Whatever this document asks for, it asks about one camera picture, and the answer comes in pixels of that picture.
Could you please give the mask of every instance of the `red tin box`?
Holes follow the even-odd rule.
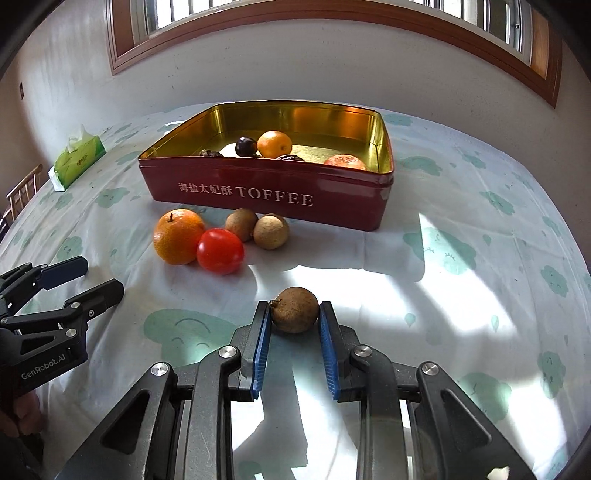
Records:
[[[306,162],[240,158],[234,143],[269,130]],[[225,157],[201,157],[202,149]],[[323,165],[351,154],[367,171]],[[358,230],[379,227],[394,181],[384,121],[365,108],[290,100],[223,103],[192,117],[139,156],[154,200],[278,213]]]

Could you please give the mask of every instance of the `human hand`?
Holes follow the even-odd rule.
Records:
[[[8,437],[18,437],[39,433],[44,426],[43,416],[39,409],[39,397],[32,391],[17,398],[13,403],[13,411],[18,417],[18,426],[3,411],[0,411],[0,432]]]

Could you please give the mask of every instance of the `blue gripper pad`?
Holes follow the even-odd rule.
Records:
[[[39,286],[45,290],[62,285],[88,272],[88,262],[84,257],[74,257],[50,267],[45,267],[39,276]]]
[[[337,400],[340,395],[339,385],[339,367],[336,362],[336,352],[333,346],[332,338],[326,314],[320,309],[318,322],[320,327],[320,346],[322,348],[322,358],[324,360],[324,373],[326,374],[326,383],[329,391],[333,394],[333,400]]]
[[[256,351],[252,363],[252,398],[258,398],[262,389],[262,381],[265,377],[265,367],[267,366],[267,355],[269,354],[269,343],[271,340],[271,309],[267,309],[262,320],[261,334],[256,344]]]

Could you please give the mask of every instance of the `orange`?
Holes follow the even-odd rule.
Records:
[[[285,133],[271,130],[260,136],[256,146],[264,158],[277,158],[280,155],[291,153],[291,138]]]
[[[203,220],[191,210],[168,212],[154,228],[154,249],[171,265],[184,265],[195,260],[197,244],[205,231]]]

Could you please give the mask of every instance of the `metal screw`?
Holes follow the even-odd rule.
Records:
[[[218,353],[222,358],[231,358],[236,355],[236,351],[236,348],[232,345],[226,345],[221,347]]]
[[[156,377],[162,377],[166,372],[168,372],[168,365],[162,362],[158,362],[157,364],[152,365],[150,369],[152,375],[156,375]]]
[[[439,373],[439,367],[433,362],[427,362],[421,367],[425,375],[437,375]]]
[[[353,349],[353,353],[357,356],[370,356],[371,348],[367,345],[358,345]]]

